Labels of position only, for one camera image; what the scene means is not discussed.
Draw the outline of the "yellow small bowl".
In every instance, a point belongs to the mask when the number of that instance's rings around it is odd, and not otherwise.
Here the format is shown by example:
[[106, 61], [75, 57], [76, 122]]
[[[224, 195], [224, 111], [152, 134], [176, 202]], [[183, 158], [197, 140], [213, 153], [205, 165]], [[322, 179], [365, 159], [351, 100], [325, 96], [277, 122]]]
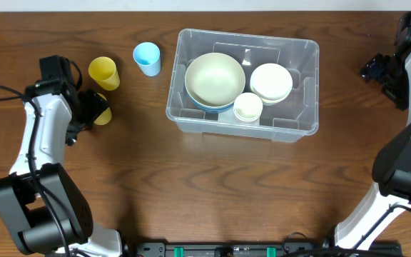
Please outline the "yellow small bowl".
[[269, 100], [269, 99], [261, 98], [261, 101], [262, 101], [263, 104], [266, 105], [266, 106], [273, 106], [273, 105], [278, 104], [278, 103], [280, 103], [281, 101], [285, 100], [288, 96], [289, 96], [289, 94], [286, 94], [286, 95], [284, 95], [284, 96], [282, 96], [281, 98], [276, 99], [276, 100]]

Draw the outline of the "yellow plastic cup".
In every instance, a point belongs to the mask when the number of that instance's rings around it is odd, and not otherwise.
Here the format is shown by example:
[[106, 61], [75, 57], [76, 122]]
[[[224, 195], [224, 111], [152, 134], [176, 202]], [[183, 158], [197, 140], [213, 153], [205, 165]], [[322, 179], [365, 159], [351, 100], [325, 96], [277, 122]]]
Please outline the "yellow plastic cup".
[[103, 94], [97, 93], [93, 100], [94, 123], [96, 125], [106, 125], [112, 119], [112, 113], [109, 102]]
[[90, 77], [103, 89], [113, 91], [120, 86], [115, 62], [106, 56], [95, 58], [88, 66]]

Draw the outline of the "pink plastic cup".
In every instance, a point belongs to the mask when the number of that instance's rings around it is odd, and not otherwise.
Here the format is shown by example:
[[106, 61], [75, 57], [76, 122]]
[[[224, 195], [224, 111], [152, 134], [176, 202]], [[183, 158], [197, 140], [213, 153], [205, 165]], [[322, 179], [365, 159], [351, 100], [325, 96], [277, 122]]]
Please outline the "pink plastic cup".
[[235, 121], [240, 123], [240, 124], [253, 124], [253, 125], [258, 125], [260, 118], [257, 117], [256, 119], [241, 119], [240, 117], [235, 117]]

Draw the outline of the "white small bowl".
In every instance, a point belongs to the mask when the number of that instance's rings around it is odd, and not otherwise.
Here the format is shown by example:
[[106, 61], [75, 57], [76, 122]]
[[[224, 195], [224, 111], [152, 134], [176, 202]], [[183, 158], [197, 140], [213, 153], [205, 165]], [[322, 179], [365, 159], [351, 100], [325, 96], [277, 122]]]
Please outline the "white small bowl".
[[250, 90], [260, 98], [276, 100], [289, 94], [292, 88], [292, 76], [279, 64], [262, 64], [250, 76]]

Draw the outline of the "blue plastic cup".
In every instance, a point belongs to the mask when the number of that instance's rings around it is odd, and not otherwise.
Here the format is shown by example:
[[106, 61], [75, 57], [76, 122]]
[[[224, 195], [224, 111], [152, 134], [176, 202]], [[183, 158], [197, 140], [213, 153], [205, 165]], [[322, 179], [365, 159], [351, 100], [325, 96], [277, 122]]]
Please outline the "blue plastic cup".
[[137, 45], [133, 59], [146, 76], [157, 76], [161, 71], [161, 50], [152, 42]]

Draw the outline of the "pale green plastic cup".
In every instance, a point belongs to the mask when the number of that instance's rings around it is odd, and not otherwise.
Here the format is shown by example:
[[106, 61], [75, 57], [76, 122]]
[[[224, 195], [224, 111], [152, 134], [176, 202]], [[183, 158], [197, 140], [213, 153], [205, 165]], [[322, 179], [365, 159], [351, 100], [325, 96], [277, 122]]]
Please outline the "pale green plastic cup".
[[233, 104], [235, 116], [245, 122], [253, 122], [260, 118], [263, 102], [254, 93], [246, 92], [239, 95]]

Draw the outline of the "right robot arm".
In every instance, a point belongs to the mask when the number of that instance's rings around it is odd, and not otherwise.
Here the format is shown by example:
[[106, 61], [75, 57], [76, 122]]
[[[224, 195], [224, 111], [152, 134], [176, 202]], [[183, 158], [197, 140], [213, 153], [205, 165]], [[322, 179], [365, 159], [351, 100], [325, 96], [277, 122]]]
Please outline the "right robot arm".
[[411, 11], [400, 19], [394, 54], [376, 54], [360, 74], [378, 82], [384, 95], [409, 113], [406, 127], [377, 154], [370, 190], [324, 241], [325, 247], [359, 256], [403, 211], [411, 211]]

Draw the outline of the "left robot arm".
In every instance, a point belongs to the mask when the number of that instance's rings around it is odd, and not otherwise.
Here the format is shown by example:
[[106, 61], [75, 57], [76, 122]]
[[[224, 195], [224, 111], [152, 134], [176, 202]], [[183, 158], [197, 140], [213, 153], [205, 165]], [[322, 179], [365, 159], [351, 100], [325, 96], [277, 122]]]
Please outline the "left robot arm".
[[26, 125], [9, 175], [0, 178], [0, 217], [24, 255], [124, 256], [118, 231], [93, 222], [91, 209], [64, 168], [64, 154], [109, 110], [104, 97], [81, 91], [73, 61], [40, 59], [41, 79], [20, 97]]

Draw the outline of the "beige large bowl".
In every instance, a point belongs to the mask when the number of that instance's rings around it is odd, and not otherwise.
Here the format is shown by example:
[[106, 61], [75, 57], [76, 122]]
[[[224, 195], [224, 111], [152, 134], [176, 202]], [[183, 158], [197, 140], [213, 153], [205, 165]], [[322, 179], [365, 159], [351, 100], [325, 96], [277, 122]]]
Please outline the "beige large bowl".
[[222, 53], [203, 54], [186, 70], [186, 91], [201, 104], [211, 107], [230, 104], [244, 91], [246, 83], [242, 66]]

